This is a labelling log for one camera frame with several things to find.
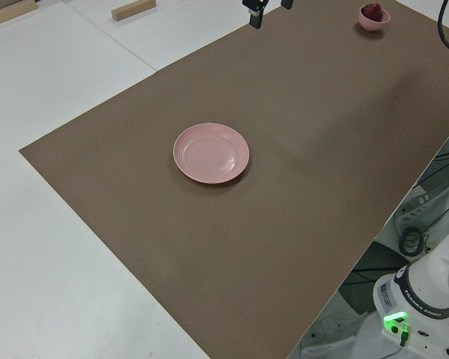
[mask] wood strip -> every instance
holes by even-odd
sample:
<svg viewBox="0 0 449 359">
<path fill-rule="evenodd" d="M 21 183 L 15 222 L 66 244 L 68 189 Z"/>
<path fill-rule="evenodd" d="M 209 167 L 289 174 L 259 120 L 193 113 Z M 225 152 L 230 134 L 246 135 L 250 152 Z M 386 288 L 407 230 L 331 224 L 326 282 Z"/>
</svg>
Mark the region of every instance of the wood strip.
<svg viewBox="0 0 449 359">
<path fill-rule="evenodd" d="M 34 0 L 22 0 L 0 9 L 0 24 L 38 8 Z"/>
<path fill-rule="evenodd" d="M 124 5 L 112 10 L 112 17 L 116 21 L 126 19 L 127 17 L 142 13 L 156 6 L 156 0 L 137 0 L 131 4 Z"/>
</svg>

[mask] brown mat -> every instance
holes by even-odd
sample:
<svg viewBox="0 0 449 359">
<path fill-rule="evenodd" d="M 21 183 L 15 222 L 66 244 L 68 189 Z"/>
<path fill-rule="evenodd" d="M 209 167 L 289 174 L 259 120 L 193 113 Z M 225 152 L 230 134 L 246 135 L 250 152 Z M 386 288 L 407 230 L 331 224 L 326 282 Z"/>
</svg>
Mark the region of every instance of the brown mat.
<svg viewBox="0 0 449 359">
<path fill-rule="evenodd" d="M 285 358 L 449 135 L 436 24 L 360 5 L 295 1 L 21 151 L 212 359 Z M 248 141 L 231 184 L 173 162 L 208 121 Z"/>
</svg>

